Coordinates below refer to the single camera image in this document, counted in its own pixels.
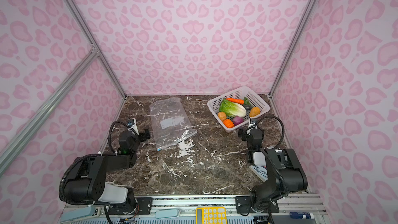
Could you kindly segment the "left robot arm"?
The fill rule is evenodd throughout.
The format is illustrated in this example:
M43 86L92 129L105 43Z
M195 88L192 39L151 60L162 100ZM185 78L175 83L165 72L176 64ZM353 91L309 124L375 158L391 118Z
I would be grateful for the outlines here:
M138 203L133 190L107 183L106 175L134 167L139 145L148 139L148 129L139 134L124 131L119 135L117 154L95 153L76 158L61 178L60 200L70 205L107 206L109 214L136 211Z

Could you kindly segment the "yellow-orange squash toy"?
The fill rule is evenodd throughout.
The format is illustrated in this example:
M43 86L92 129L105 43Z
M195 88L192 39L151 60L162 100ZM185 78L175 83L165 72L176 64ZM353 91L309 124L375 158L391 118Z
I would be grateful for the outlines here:
M254 117L260 115L260 113L261 113L260 108L258 108L258 107L253 107L253 108L251 109L250 113L249 113L249 117L250 117L250 118L254 118Z

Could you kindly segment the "clear zip top bag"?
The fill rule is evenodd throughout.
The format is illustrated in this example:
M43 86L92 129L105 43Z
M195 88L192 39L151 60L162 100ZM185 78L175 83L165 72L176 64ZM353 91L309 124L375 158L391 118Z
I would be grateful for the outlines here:
M149 110L157 150L168 149L197 133L178 97L156 101Z

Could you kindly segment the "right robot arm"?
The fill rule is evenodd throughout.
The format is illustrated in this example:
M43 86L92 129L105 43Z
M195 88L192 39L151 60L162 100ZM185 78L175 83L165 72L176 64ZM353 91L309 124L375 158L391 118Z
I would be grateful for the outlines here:
M263 148L263 131L254 127L239 130L238 137L246 142L248 164L266 174L266 180L250 192L252 211L270 211L279 199L307 189L308 179L293 149Z

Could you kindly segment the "orange pumpkin toy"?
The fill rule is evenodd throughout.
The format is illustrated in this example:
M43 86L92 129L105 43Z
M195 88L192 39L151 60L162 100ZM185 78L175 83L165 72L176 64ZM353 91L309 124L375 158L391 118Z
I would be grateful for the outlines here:
M235 127L235 124L234 124L233 121L230 120L230 119L224 120L224 121L223 121L223 124L224 124L224 126L225 126L226 128L229 128L229 129Z

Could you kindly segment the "purple onion toy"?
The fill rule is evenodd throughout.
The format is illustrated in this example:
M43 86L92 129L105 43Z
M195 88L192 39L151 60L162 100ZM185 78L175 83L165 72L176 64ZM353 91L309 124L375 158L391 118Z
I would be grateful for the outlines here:
M235 117L232 119L232 122L233 122L233 124L234 124L235 126L237 126L237 125L240 125L241 123L244 122L244 118L243 118L243 117L239 117L239 116L235 116Z

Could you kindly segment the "brown potato toy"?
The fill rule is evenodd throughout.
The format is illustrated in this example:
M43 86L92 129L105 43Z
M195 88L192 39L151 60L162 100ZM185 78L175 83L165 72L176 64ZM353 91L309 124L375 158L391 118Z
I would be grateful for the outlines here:
M219 112L218 113L218 118L219 120L221 120L222 122L224 122L227 119L227 115L224 112Z

